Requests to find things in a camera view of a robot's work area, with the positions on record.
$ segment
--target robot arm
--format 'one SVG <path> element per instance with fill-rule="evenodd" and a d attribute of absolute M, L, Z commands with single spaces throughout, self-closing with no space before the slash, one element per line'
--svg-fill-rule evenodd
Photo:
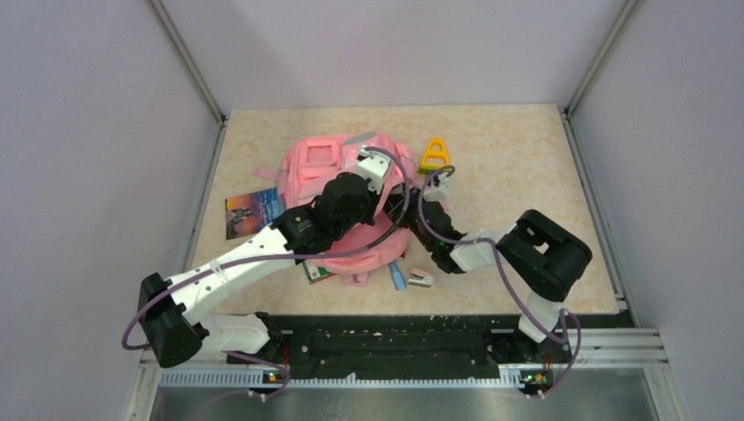
<path fill-rule="evenodd" d="M 354 225 L 374 223 L 391 159 L 362 148 L 359 161 L 354 172 L 340 173 L 311 203 L 287 209 L 243 245 L 166 280 L 153 274 L 142 281 L 140 309 L 166 289 L 172 290 L 139 320 L 161 367 L 188 360 L 203 342 L 210 350 L 255 353 L 268 341 L 266 326 L 255 316 L 208 314 L 237 291 L 304 259 L 287 256 L 322 253 Z"/>
<path fill-rule="evenodd" d="M 411 200 L 421 203 L 427 223 L 440 236 L 467 244 L 453 245 L 435 238 L 420 220 L 419 207 L 408 209 L 403 227 L 409 228 L 432 254 L 432 260 L 444 272 L 461 274 L 471 270 L 496 265 L 490 239 L 497 250 L 516 269 L 532 291 L 526 308 L 549 331 L 558 323 L 563 301 L 571 287 L 582 275 L 591 260 L 591 250 L 580 239 L 563 229 L 556 222 L 536 210 L 526 211 L 516 224 L 501 231 L 482 231 L 466 235 L 455 230 L 452 219 L 443 210 L 439 200 L 447 196 L 450 175 L 442 173 L 432 179 L 419 201 L 421 190 L 411 190 Z M 396 213 L 403 201 L 400 192 L 391 195 L 385 210 L 389 216 Z M 542 252 L 538 247 L 547 245 Z M 546 335 L 526 316 L 519 320 L 519 329 L 532 341 L 540 343 Z"/>

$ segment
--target yellow plastic object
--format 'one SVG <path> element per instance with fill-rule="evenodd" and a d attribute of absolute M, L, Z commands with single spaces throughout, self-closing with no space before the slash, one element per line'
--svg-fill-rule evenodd
<path fill-rule="evenodd" d="M 421 174 L 429 174 L 429 171 L 434 171 L 446 165 L 449 165 L 449 154 L 447 154 L 447 147 L 444 145 L 444 140 L 442 138 L 433 138 L 424 152 L 424 157 L 421 158 L 421 165 L 418 166 L 418 171 Z"/>

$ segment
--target book cover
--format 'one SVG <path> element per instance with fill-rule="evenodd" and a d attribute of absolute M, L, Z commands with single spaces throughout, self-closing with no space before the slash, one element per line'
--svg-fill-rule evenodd
<path fill-rule="evenodd" d="M 253 235 L 282 215 L 284 202 L 276 188 L 254 191 L 225 199 L 225 237 L 238 239 Z"/>

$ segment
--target beige work surface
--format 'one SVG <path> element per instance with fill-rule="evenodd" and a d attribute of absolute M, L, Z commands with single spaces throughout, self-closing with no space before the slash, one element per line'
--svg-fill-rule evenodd
<path fill-rule="evenodd" d="M 567 305 L 578 313 L 617 313 L 610 278 L 557 107 L 477 105 L 233 111 L 197 243 L 194 265 L 219 256 L 246 238 L 225 240 L 225 199 L 274 183 L 252 175 L 277 169 L 287 150 L 308 136 L 388 133 L 410 145 L 420 161 L 433 137 L 443 138 L 457 167 L 447 211 L 461 232 L 496 230 L 527 209 L 537 209 L 584 240 L 594 259 L 571 290 Z M 340 276 L 309 285 L 303 269 L 272 274 L 223 302 L 217 313 L 247 314 L 497 314 L 518 313 L 494 267 L 464 275 L 439 271 L 413 240 L 399 261 L 431 272 L 430 289 L 396 291 L 388 268 L 364 286 Z M 507 268 L 524 299 L 528 288 Z"/>

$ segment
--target lavender wall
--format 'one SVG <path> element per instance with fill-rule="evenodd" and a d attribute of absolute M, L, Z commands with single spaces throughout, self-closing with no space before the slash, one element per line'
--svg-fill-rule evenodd
<path fill-rule="evenodd" d="M 0 5 L 0 419 L 120 419 L 216 126 L 145 2 Z"/>
<path fill-rule="evenodd" d="M 225 110 L 567 103 L 623 0 L 166 0 Z"/>
<path fill-rule="evenodd" d="M 742 2 L 645 2 L 577 117 L 636 313 L 700 420 L 744 411 L 743 22 Z"/>

